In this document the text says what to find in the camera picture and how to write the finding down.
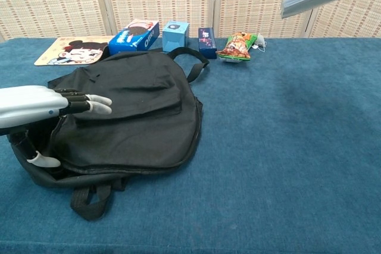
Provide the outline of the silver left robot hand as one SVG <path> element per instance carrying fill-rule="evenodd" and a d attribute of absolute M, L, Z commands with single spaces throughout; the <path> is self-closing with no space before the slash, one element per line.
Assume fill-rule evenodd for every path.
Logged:
<path fill-rule="evenodd" d="M 71 88 L 51 89 L 41 85 L 24 85 L 1 89 L 1 135 L 17 146 L 26 162 L 40 168 L 61 165 L 56 158 L 42 155 L 28 137 L 28 128 L 67 114 L 112 113 L 110 98 L 79 92 Z"/>

